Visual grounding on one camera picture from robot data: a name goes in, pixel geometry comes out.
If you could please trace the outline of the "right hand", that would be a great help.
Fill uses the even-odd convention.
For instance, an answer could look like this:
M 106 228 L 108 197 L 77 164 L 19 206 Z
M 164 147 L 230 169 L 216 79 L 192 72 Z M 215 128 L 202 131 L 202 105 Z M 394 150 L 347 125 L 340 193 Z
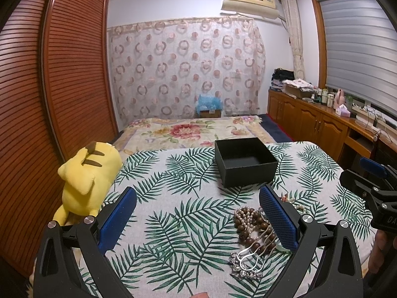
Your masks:
M 393 246 L 397 247 L 397 238 L 389 237 L 386 232 L 377 230 L 375 241 L 369 257 L 368 269 L 371 273 L 376 274 L 384 263 L 385 256 Z

